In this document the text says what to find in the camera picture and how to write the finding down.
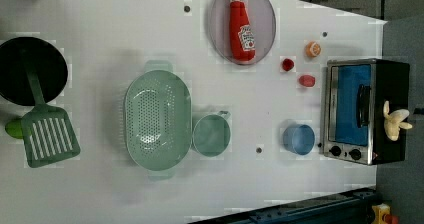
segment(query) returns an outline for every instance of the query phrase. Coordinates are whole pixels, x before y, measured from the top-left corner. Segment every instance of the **oven window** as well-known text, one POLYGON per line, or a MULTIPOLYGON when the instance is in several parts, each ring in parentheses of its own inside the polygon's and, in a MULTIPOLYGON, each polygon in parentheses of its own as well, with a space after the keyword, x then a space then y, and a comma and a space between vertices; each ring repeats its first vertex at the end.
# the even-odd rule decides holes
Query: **oven window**
POLYGON ((358 92, 361 85, 367 87, 371 85, 370 65, 332 68, 330 141, 358 146, 368 145, 368 126, 358 125, 358 92))

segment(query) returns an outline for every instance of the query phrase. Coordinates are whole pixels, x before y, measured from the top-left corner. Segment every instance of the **round plate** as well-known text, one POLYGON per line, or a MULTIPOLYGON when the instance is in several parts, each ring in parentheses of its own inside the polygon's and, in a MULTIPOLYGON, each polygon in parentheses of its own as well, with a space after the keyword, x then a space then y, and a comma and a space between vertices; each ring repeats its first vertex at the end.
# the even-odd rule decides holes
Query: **round plate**
POLYGON ((256 56, 248 62, 233 58, 230 45, 230 0, 215 0, 209 14, 209 34, 221 56, 236 64, 254 64, 262 60, 275 39, 275 14, 269 0, 243 0, 255 37, 256 56))
POLYGON ((35 101, 21 63, 21 53, 33 60, 46 102, 55 99, 68 79, 68 68, 62 54, 50 43, 34 37, 18 37, 0 46, 0 95, 22 106, 35 101))

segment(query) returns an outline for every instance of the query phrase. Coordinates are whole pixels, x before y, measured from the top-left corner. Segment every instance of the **blue bowl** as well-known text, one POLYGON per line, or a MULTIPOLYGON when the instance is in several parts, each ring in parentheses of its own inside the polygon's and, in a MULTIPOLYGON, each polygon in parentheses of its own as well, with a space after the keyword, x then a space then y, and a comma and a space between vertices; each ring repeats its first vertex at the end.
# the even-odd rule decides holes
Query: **blue bowl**
POLYGON ((314 142, 314 131, 308 125, 292 125, 283 134, 284 146, 295 154, 308 154, 314 147, 314 142))

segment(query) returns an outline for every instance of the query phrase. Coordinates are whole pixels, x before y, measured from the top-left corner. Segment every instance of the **red object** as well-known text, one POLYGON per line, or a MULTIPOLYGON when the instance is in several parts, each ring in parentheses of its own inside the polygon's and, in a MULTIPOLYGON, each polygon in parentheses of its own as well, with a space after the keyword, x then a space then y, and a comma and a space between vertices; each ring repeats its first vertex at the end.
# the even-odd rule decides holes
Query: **red object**
POLYGON ((386 222, 387 224, 398 224, 399 218, 397 216, 386 214, 383 216, 383 221, 386 222))
POLYGON ((294 61, 291 59, 284 59, 283 64, 281 65, 284 71, 290 71, 294 67, 294 61))
POLYGON ((230 0, 230 43, 233 58, 250 61, 255 57, 255 39, 242 0, 230 0))
POLYGON ((315 77, 310 75, 303 75, 299 78, 299 83, 305 87, 313 87, 315 86, 315 77))

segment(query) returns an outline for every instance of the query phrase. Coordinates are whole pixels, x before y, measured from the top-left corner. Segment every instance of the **table surface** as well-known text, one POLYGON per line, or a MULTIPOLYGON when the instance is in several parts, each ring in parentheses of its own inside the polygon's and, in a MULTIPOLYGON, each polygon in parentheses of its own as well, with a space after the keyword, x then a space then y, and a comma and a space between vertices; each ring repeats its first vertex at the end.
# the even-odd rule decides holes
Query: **table surface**
MULTIPOLYGON (((212 1, 0 0, 2 42, 35 36, 65 56, 70 80, 51 104, 69 112, 82 148, 72 160, 31 169, 22 141, 1 128, 1 223, 185 223, 375 185, 375 166, 329 159, 318 147, 297 156, 281 147, 280 136, 291 123, 305 123, 319 142, 327 61, 381 57, 384 22, 271 0, 275 44, 245 67, 215 52, 205 28, 212 1), (310 40, 323 48, 314 60, 303 53, 310 40), (296 62, 289 73, 279 67, 286 57, 296 62), (123 140, 125 91, 152 59, 174 64, 193 111, 232 113, 224 154, 204 158, 190 150, 164 180, 135 165, 123 140), (302 74, 315 75, 316 86, 301 88, 302 74)), ((29 110, 1 99, 0 121, 29 110)))

